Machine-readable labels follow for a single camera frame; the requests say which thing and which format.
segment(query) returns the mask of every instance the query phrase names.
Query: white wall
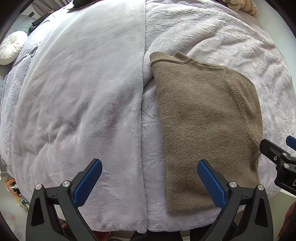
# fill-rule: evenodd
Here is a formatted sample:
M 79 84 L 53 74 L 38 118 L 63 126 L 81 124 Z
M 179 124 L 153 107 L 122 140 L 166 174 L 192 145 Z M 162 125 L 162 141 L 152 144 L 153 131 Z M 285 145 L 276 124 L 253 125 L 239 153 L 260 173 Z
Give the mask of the white wall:
M 34 15 L 32 16 L 33 18 L 38 19 L 38 18 L 41 17 L 41 15 L 39 15 L 39 14 L 34 10 L 34 8 L 32 7 L 31 4 L 29 5 L 29 7 L 26 8 L 25 11 L 22 12 L 22 14 L 29 16 L 29 14 L 30 14 L 31 12 L 34 12 Z

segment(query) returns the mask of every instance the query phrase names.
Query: cable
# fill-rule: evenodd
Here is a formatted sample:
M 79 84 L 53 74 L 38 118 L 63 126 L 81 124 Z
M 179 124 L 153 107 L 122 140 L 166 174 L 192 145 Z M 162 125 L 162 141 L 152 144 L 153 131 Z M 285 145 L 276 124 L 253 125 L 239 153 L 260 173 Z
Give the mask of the cable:
M 9 187 L 9 184 L 12 183 L 12 182 L 15 182 L 14 178 L 10 179 L 10 180 L 7 180 L 6 182 L 4 182 L 5 186 L 6 186 L 6 189 L 11 193 L 13 194 L 14 196 L 16 197 L 19 197 L 18 194 L 15 194 L 15 192 L 12 190 L 12 188 Z

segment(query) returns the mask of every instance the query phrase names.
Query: blue gripper pad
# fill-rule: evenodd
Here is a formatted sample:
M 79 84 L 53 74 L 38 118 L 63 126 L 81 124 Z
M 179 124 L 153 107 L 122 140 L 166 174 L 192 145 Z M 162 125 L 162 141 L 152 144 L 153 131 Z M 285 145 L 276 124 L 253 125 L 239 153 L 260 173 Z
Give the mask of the blue gripper pad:
M 197 173 L 215 206 L 223 209 L 226 205 L 225 192 L 202 161 L 197 164 Z
M 91 194 L 92 189 L 94 188 L 94 185 L 101 176 L 102 171 L 102 162 L 97 160 L 74 191 L 73 204 L 76 208 L 85 204 L 87 198 Z
M 291 147 L 293 150 L 296 150 L 296 139 L 292 136 L 286 138 L 287 146 Z

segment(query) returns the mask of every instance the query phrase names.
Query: white round pillow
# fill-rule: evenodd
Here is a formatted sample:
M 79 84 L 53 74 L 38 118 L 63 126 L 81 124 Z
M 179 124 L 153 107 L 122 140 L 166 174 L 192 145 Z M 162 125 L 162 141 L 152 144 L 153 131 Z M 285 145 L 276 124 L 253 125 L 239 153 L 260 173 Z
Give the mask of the white round pillow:
M 0 45 L 0 65 L 13 62 L 28 40 L 24 31 L 16 31 L 8 35 Z

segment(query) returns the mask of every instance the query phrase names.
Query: curtain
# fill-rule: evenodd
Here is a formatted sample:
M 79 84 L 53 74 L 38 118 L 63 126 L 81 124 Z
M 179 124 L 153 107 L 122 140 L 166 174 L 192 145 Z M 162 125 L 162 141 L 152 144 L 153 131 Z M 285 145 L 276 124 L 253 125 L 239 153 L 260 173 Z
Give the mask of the curtain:
M 66 5 L 68 5 L 71 0 L 35 0 L 32 3 L 35 11 L 43 16 L 51 10 L 58 10 Z

